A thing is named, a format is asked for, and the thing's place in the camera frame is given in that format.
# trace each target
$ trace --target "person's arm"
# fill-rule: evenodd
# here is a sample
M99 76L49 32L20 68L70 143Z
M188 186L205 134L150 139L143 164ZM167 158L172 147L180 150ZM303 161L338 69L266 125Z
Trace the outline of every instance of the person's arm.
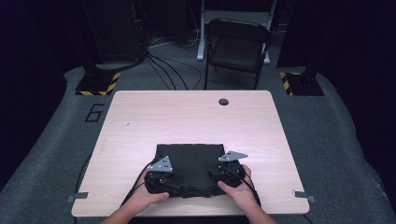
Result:
M250 169L246 165L243 166L247 175L251 176ZM245 177L245 180L252 186L251 180L248 177ZM233 198L233 202L245 213L251 224L276 223L257 204L253 192L245 183L242 183L237 188L230 187L221 181L219 181L218 184L224 192L228 193Z
M103 221L107 223L128 223L136 214L142 212L152 203L163 201L169 197L169 193L150 194L144 184L144 176L148 170L142 174L142 177L137 182L137 189L131 198L119 209L117 209L110 217Z

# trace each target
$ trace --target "yellow and black hazard tape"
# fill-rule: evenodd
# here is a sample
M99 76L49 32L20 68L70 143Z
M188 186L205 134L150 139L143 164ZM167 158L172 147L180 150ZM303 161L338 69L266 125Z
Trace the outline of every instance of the yellow and black hazard tape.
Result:
M280 73L280 77L282 78L283 87L285 88L287 95L293 95L290 84L288 82L288 78L286 75L300 75L301 73Z
M119 77L120 73L114 75L110 85L107 88L107 91L76 91L76 95L109 95L111 94L111 92L113 92L114 88L116 88Z

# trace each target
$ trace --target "gray carpet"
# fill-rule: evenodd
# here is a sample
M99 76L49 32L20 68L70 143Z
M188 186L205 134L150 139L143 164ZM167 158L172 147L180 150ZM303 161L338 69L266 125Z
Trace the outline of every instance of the gray carpet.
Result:
M288 96L280 72L302 72L302 68L276 68L283 34L275 36L270 49L271 64L265 65L259 90L270 91L288 138L305 191L317 197L306 215L314 223L396 223L396 217L381 188L375 170L363 158L355 136L354 124L332 84L318 75L325 96ZM168 61L183 77L188 88L204 87L205 63L196 61L197 43L190 48L179 44L161 45L149 52L183 63ZM108 64L105 68L124 64ZM168 90L169 78L163 80L145 60L120 75L115 91ZM172 73L178 90L184 86ZM234 84L252 85L250 78L237 83L221 78L228 71L219 70L219 78L209 77L209 90L239 90ZM92 153L110 106L109 96L76 96L75 87L84 71L76 68L64 76L68 88L46 130L20 168L0 194L0 223L73 223L71 203L65 199L75 190L79 170ZM98 122L84 122L92 105L103 113ZM303 216L274 216L278 223L309 223ZM78 218L78 223L97 223L102 218Z

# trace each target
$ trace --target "black curtain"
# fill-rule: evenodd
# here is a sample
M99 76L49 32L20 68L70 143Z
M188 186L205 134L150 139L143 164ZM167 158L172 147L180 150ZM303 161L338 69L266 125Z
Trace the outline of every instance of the black curtain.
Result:
M43 132L64 97L64 73L81 66L70 41L78 21L93 60L100 63L79 2L4 0L0 3L0 189Z
M342 15L335 33L326 29L334 15ZM325 36L333 38L318 71L346 104L365 159L380 174L396 210L394 15L395 1L298 0L277 66L307 67L323 49L320 41Z

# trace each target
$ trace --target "black chair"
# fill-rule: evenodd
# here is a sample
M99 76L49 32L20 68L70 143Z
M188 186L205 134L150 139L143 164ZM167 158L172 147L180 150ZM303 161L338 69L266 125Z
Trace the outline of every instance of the black chair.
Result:
M245 21L214 19L207 28L205 90L209 65L255 74L257 89L270 33L258 24Z

